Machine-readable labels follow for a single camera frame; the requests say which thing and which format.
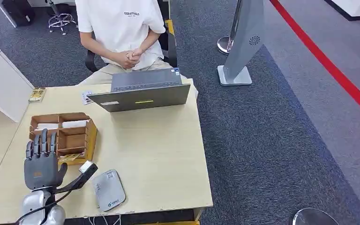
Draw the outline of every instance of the robotic thumb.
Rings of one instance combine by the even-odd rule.
[[[64,176],[67,173],[67,169],[68,169],[67,163],[61,164],[59,172],[58,172],[59,175],[57,177],[59,186],[63,183],[63,179],[64,179]]]

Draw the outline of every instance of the laptop keyboard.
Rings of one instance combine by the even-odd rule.
[[[159,88],[159,87],[167,87],[173,85],[179,85],[180,82],[162,82],[162,83],[149,83],[149,84],[140,84],[140,85],[130,85],[123,87],[116,87],[113,91],[123,91],[123,90],[136,90],[136,89],[146,89],[146,88]]]

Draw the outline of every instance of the black chair armrest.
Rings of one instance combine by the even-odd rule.
[[[172,67],[177,67],[177,51],[176,51],[176,39],[174,35],[166,30],[168,34],[168,59],[167,63],[169,63]]]
[[[85,59],[86,68],[89,69],[93,73],[98,71],[98,69],[96,68],[96,64],[94,63],[95,55],[96,54],[94,52],[88,50],[88,52],[86,53],[86,59]]]

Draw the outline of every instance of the red tape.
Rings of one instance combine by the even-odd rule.
[[[286,9],[278,0],[270,0],[279,14],[288,23],[291,29],[296,33],[304,45],[316,57],[316,59],[326,68],[333,78],[344,88],[345,91],[360,105],[360,90],[336,67],[335,64],[318,48],[311,38],[296,23]]]

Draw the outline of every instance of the silver stanchion base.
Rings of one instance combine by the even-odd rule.
[[[217,47],[219,52],[223,53],[224,55],[230,54],[230,51],[228,49],[228,41],[230,40],[230,37],[222,37],[217,41]]]
[[[228,81],[225,79],[223,67],[224,66],[217,67],[218,76],[220,77],[220,84],[222,86],[251,85],[252,84],[252,79],[250,78],[248,68],[244,67],[243,70],[238,74],[238,76],[234,80]]]
[[[314,209],[304,208],[299,210],[293,217],[292,225],[339,225],[335,219],[326,212]]]

